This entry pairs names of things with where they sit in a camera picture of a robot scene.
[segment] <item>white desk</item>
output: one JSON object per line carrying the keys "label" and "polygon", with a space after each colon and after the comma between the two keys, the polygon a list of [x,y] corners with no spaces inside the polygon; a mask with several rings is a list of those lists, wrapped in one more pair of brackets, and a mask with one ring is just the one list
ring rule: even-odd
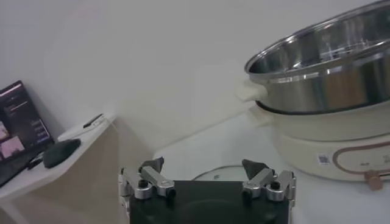
{"label": "white desk", "polygon": [[27,224],[28,221],[23,218],[17,208],[13,205],[12,200],[55,181],[68,171],[87,149],[90,148],[92,143],[110,126],[110,122],[115,119],[114,116],[106,116],[106,118],[107,120],[95,129],[78,136],[77,138],[80,138],[81,140],[81,146],[67,160],[58,166],[47,169],[44,167],[43,163],[41,163],[32,170],[24,170],[5,186],[0,188],[0,207],[14,219],[17,224]]}
{"label": "white desk", "polygon": [[277,172],[293,170],[297,176],[295,224],[389,223],[390,183],[372,192],[365,183],[307,175],[279,157],[269,134],[269,128],[253,127],[242,114],[165,147],[154,157],[164,156],[161,174],[171,180],[190,180],[220,166],[241,164],[242,159],[266,163]]}

